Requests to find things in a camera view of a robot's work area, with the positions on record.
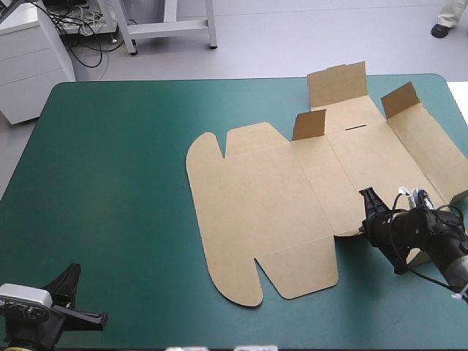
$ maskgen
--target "khaki pants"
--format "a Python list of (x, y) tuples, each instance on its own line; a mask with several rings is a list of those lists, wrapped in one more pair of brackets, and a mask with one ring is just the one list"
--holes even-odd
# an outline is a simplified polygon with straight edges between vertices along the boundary
[(437, 23), (452, 28), (460, 21), (460, 17), (467, 4), (468, 0), (446, 0), (445, 6), (440, 11)]

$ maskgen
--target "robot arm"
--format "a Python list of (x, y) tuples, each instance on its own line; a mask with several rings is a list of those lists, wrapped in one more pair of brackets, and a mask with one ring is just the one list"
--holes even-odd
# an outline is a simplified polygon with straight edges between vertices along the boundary
[(0, 286), (0, 314), (5, 316), (8, 349), (55, 350), (63, 331), (102, 331), (107, 314), (75, 310), (81, 267), (71, 264), (42, 289)]
[(456, 292), (465, 292), (468, 286), (468, 237), (464, 229), (463, 214), (433, 208), (423, 189), (408, 197), (409, 211), (389, 209), (372, 188), (361, 190), (364, 197), (366, 219), (361, 231), (372, 246), (377, 247), (395, 268), (395, 273), (412, 271), (406, 258), (411, 249), (425, 251)]

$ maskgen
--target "gray floor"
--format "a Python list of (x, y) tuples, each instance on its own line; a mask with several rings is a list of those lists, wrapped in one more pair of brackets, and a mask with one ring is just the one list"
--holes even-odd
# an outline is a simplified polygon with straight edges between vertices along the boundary
[[(165, 80), (304, 76), (335, 64), (366, 61), (371, 75), (437, 73), (468, 81), (468, 15), (449, 37), (430, 35), (443, 0), (214, 0), (219, 47), (207, 36), (146, 39), (125, 47), (78, 80)], [(127, 0), (139, 23), (162, 14), (160, 1)], [(179, 19), (203, 16), (204, 0), (179, 0)], [(81, 52), (92, 64), (97, 53)], [(10, 127), (0, 117), (0, 196), (34, 122)]]

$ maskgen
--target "cabinet drawer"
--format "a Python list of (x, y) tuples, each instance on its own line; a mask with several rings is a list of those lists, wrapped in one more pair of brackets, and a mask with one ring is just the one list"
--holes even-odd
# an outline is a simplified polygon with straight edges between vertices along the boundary
[(52, 49), (0, 61), (0, 86), (61, 69)]
[(39, 117), (52, 88), (67, 81), (60, 69), (0, 86), (0, 111), (11, 124)]
[(0, 35), (0, 61), (50, 48), (41, 27)]

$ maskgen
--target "white cabinet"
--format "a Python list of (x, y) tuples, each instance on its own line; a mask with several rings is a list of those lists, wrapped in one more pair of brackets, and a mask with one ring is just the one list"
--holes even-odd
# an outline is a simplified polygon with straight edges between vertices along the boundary
[(0, 24), (0, 48), (0, 111), (11, 124), (39, 117), (52, 88), (75, 81), (54, 25), (32, 4)]

